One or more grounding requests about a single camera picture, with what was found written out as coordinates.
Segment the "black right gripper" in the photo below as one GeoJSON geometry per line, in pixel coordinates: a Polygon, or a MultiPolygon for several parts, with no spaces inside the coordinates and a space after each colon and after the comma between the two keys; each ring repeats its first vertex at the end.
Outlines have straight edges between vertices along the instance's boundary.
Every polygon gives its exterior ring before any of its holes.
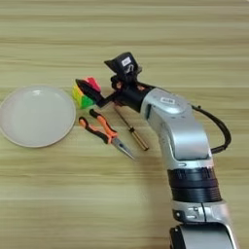
{"type": "Polygon", "coordinates": [[[79,89],[89,97],[98,107],[102,108],[113,101],[119,106],[127,106],[137,113],[141,110],[145,96],[154,89],[153,86],[140,83],[135,77],[126,82],[118,75],[111,78],[114,92],[104,97],[99,91],[94,89],[87,81],[76,79],[79,89]]]}

